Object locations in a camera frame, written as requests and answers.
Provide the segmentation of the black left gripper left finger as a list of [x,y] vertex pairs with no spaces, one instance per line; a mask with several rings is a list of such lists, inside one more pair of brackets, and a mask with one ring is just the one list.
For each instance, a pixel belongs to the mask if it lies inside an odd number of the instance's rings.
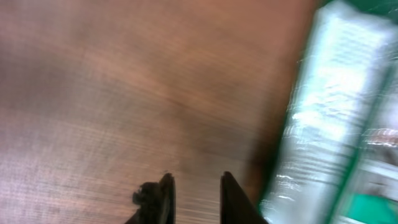
[[166,173],[158,182],[144,182],[133,193],[137,210],[125,224],[175,224],[175,179]]

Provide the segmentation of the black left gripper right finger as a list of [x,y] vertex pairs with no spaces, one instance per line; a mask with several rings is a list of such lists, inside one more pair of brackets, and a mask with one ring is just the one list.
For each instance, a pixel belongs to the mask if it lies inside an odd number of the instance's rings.
[[220,182],[221,224],[268,224],[256,211],[232,173],[224,172]]

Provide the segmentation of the green 3M sponge package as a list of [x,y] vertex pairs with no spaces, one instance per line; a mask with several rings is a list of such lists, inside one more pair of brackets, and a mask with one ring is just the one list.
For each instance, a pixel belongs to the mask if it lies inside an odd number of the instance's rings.
[[259,203],[266,221],[332,221],[396,57],[396,1],[322,2]]

